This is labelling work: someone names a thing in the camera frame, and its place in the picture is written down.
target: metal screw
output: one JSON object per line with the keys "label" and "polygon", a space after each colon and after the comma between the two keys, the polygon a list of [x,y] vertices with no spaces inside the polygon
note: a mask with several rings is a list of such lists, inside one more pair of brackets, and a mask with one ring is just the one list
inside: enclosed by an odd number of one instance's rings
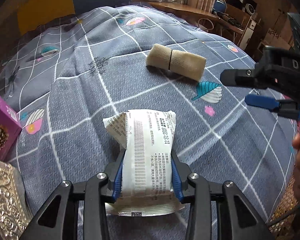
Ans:
{"label": "metal screw", "polygon": [[227,180],[225,184],[226,184],[226,187],[232,187],[234,183],[233,183],[233,181]]}
{"label": "metal screw", "polygon": [[70,185],[70,181],[69,180],[64,180],[63,182],[61,182],[61,186],[62,187],[68,187]]}
{"label": "metal screw", "polygon": [[197,174],[197,173],[191,173],[190,175],[189,175],[189,177],[191,178],[191,179],[197,179],[197,178],[199,178],[199,175]]}
{"label": "metal screw", "polygon": [[104,179],[105,177],[106,177],[106,174],[103,173],[103,172],[100,172],[100,173],[97,174],[98,179]]}

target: blue gripper pad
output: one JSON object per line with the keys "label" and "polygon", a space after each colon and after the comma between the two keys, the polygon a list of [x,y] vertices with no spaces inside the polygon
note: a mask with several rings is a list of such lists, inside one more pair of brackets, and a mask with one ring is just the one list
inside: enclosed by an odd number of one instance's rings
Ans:
{"label": "blue gripper pad", "polygon": [[280,103],[277,102],[275,98],[257,96],[257,95],[246,95],[244,101],[248,106],[256,106],[256,107],[268,109],[270,111],[280,106]]}
{"label": "blue gripper pad", "polygon": [[172,166],[172,185],[173,185],[173,191],[176,196],[176,198],[182,202],[183,200],[183,193],[182,193],[182,183],[180,176],[178,174],[178,170],[176,167],[176,164],[174,163],[173,159],[171,159],[171,166]]}
{"label": "blue gripper pad", "polygon": [[117,175],[115,176],[115,179],[114,179],[112,198],[115,201],[117,201],[117,198],[120,196],[120,193],[121,193],[122,165],[123,165],[123,159],[121,160],[120,167],[119,167]]}

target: barcode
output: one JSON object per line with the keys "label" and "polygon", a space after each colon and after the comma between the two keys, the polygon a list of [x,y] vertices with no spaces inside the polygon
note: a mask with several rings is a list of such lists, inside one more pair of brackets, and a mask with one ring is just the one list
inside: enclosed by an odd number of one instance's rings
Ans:
{"label": "barcode", "polygon": [[134,118],[133,126],[135,172],[134,190],[135,195],[144,195],[146,193],[146,161],[142,121]]}
{"label": "barcode", "polygon": [[10,109],[10,115],[13,118],[13,120],[17,121],[16,114],[14,113],[14,111],[12,109]]}

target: white plastic package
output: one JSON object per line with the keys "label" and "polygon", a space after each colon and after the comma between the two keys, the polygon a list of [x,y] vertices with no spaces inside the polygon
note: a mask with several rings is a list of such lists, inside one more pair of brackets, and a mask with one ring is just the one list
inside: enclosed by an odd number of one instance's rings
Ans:
{"label": "white plastic package", "polygon": [[105,118],[103,123],[126,149],[122,192],[115,204],[106,203],[107,213],[155,216],[182,209],[171,183],[176,114],[135,109]]}

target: rolled beige cloth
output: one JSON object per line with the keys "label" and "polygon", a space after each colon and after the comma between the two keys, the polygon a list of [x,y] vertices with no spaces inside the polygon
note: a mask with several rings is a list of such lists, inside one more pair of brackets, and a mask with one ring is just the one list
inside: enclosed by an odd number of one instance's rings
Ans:
{"label": "rolled beige cloth", "polygon": [[199,81],[206,61],[204,57],[196,54],[154,44],[147,56],[146,64]]}

